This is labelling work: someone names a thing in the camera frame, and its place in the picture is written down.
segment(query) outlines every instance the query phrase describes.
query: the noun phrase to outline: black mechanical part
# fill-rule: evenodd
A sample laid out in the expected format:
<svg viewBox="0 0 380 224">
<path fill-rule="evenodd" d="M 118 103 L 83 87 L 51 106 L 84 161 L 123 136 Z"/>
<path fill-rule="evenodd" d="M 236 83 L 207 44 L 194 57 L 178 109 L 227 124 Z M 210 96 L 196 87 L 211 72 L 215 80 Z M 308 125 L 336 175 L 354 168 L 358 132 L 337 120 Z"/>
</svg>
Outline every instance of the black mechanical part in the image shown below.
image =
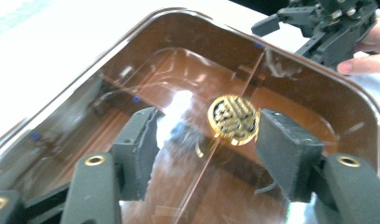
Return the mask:
<svg viewBox="0 0 380 224">
<path fill-rule="evenodd" d="M 76 164 L 62 223 L 120 223 L 118 184 L 109 153 L 93 153 Z"/>
<path fill-rule="evenodd" d="M 323 171 L 341 223 L 380 223 L 380 179 L 365 160 L 332 154 Z"/>
<path fill-rule="evenodd" d="M 307 187 L 312 166 L 320 161 L 324 145 L 286 115 L 260 111 L 256 151 L 284 194 L 293 202 L 309 202 Z"/>
<path fill-rule="evenodd" d="M 377 8 L 374 0 L 290 1 L 251 31 L 264 36 L 278 30 L 280 21 L 294 25 L 310 38 L 296 54 L 335 70 L 338 63 L 353 58 L 353 48 L 376 24 Z"/>
<path fill-rule="evenodd" d="M 24 223 L 24 205 L 17 191 L 0 191 L 0 223 Z"/>
<path fill-rule="evenodd" d="M 123 201 L 144 200 L 146 195 L 159 152 L 157 115 L 158 110 L 154 107 L 134 113 L 110 149 L 118 169 Z"/>
<path fill-rule="evenodd" d="M 282 7 L 286 7 L 289 4 L 289 0 L 274 0 L 274 1 L 264 1 L 264 0 L 231 0 L 241 6 L 251 8 L 265 15 L 275 14 L 277 10 Z M 375 0 L 380 8 L 380 0 Z"/>
<path fill-rule="evenodd" d="M 68 190 L 69 184 L 65 184 L 26 203 L 27 223 L 59 223 Z"/>
<path fill-rule="evenodd" d="M 318 223 L 380 223 L 380 179 L 363 159 L 343 153 L 321 154 L 323 145 L 285 115 L 260 111 L 256 152 L 292 202 L 317 196 Z"/>
<path fill-rule="evenodd" d="M 24 203 L 14 190 L 0 191 L 1 224 L 120 223 L 119 200 L 142 200 L 158 154 L 158 110 L 132 115 L 108 153 L 76 164 L 73 179 Z"/>
</svg>

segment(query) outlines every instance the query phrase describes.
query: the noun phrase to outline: gold coin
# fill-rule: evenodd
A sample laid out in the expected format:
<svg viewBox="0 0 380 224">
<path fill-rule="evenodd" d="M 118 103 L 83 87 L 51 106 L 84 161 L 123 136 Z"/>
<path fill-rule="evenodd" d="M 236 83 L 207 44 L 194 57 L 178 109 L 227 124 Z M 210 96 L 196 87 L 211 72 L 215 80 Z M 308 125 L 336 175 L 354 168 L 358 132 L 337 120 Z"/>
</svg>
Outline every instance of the gold coin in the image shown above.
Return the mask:
<svg viewBox="0 0 380 224">
<path fill-rule="evenodd" d="M 260 111 L 247 99 L 236 95 L 216 99 L 207 116 L 215 137 L 222 137 L 234 146 L 248 143 L 259 131 Z"/>
</svg>

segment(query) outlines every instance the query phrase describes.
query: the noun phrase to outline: person's hand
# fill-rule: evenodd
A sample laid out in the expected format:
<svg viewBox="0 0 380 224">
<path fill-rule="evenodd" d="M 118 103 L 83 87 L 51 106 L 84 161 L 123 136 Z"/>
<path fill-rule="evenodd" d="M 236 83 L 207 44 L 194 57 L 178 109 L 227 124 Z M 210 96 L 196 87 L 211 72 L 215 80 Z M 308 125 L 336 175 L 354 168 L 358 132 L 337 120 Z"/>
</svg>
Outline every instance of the person's hand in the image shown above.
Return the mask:
<svg viewBox="0 0 380 224">
<path fill-rule="evenodd" d="M 380 73 L 380 18 L 376 25 L 355 47 L 355 51 L 370 52 L 377 54 L 359 57 L 339 63 L 337 71 L 346 75 L 363 75 Z"/>
</svg>

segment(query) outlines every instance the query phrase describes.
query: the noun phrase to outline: metal screw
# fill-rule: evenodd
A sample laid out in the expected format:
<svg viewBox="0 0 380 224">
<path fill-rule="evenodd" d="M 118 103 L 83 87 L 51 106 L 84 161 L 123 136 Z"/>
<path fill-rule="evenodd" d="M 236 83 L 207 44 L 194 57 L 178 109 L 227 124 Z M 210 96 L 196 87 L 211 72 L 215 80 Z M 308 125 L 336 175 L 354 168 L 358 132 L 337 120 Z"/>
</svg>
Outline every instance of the metal screw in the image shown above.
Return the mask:
<svg viewBox="0 0 380 224">
<path fill-rule="evenodd" d="M 336 10 L 332 12 L 331 17 L 333 20 L 337 19 L 338 17 L 342 16 L 342 11 L 341 10 Z"/>
<path fill-rule="evenodd" d="M 346 12 L 346 15 L 347 15 L 347 16 L 353 16 L 353 15 L 355 15 L 355 13 L 356 13 L 356 9 L 353 8 L 353 7 L 351 7 L 351 8 Z"/>
</svg>

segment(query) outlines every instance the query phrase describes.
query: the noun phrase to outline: white table surface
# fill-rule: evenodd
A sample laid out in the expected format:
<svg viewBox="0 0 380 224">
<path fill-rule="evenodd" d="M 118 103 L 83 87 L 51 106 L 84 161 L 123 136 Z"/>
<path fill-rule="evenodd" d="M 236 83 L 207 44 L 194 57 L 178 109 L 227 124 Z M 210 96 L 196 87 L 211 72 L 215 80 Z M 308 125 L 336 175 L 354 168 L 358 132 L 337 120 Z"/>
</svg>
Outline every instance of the white table surface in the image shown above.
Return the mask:
<svg viewBox="0 0 380 224">
<path fill-rule="evenodd" d="M 228 0 L 51 1 L 0 34 L 0 136 L 39 111 L 149 13 L 164 7 L 200 11 L 248 35 L 255 22 L 266 18 Z M 292 52 L 306 41 L 299 29 L 286 24 L 264 39 Z M 353 79 L 380 102 L 380 75 Z"/>
</svg>

